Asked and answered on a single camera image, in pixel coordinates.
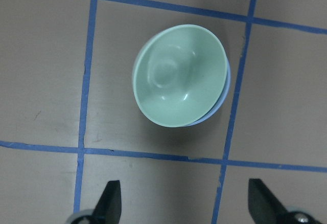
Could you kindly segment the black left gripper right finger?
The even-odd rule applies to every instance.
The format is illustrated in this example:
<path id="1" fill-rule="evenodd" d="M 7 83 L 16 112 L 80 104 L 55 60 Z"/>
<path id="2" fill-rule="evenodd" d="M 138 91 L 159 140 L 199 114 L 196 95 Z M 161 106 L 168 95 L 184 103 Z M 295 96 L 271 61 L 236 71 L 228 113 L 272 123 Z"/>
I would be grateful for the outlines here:
<path id="1" fill-rule="evenodd" d="M 248 181 L 248 211 L 254 223 L 297 223 L 294 214 L 286 210 L 259 178 Z"/>

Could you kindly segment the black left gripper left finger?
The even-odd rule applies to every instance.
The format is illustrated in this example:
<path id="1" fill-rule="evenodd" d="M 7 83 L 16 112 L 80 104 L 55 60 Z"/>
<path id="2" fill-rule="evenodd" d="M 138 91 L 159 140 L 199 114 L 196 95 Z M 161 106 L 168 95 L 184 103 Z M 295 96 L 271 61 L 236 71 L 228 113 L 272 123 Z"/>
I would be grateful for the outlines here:
<path id="1" fill-rule="evenodd" d="M 121 213 L 120 181 L 109 181 L 90 216 L 90 223 L 119 223 Z"/>

